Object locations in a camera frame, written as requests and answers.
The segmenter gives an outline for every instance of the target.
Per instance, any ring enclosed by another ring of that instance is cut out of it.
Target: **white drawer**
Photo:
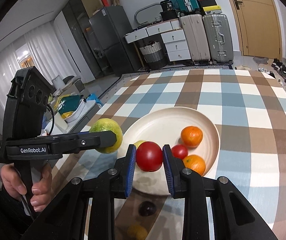
[[[171,25],[173,30],[181,28],[179,19],[171,21]]]
[[[168,52],[170,61],[190,59],[190,51],[188,49]]]
[[[133,41],[137,41],[143,38],[148,37],[147,32],[146,32],[146,28],[134,31],[132,33],[129,33],[125,36],[125,39],[127,41],[127,43],[131,43]]]
[[[186,41],[173,41],[165,43],[167,52],[188,49]]]
[[[151,36],[157,33],[163,33],[163,32],[168,32],[172,30],[172,25],[171,25],[171,22],[160,23],[160,24],[147,27],[146,30],[147,30],[148,35]]]
[[[184,30],[177,30],[167,33],[162,33],[162,39],[164,43],[173,42],[173,41],[182,41],[185,40]]]

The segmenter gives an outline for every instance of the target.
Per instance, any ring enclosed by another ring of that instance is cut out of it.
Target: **tablecloth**
[[[211,119],[221,139],[216,178],[227,176],[278,239],[286,240],[286,92],[278,82],[266,73],[245,70],[141,75],[117,91],[88,125],[111,118],[125,133],[144,115],[174,106],[197,109]],[[53,171],[54,191],[73,177],[96,177],[113,167],[115,160],[116,153],[96,150],[66,157]],[[144,200],[156,204],[155,215],[139,216],[137,207]],[[181,239],[183,210],[184,200],[133,190],[126,201],[115,200],[116,238],[130,239],[127,227],[139,223],[149,232],[147,239]]]

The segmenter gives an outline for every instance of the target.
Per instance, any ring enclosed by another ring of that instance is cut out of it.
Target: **wooden door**
[[[278,58],[281,34],[274,0],[230,0],[245,56]]]

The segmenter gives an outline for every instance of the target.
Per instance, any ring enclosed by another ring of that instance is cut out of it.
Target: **laundry basket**
[[[167,65],[160,42],[150,43],[140,50],[151,70],[160,69]]]

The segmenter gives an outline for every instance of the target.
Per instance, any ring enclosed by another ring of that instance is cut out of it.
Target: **black door handle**
[[[235,3],[235,6],[236,6],[236,9],[238,9],[238,10],[239,10],[239,6],[238,6],[238,4],[239,4],[239,3],[243,3],[243,2],[238,1],[238,0],[234,0],[234,3]]]

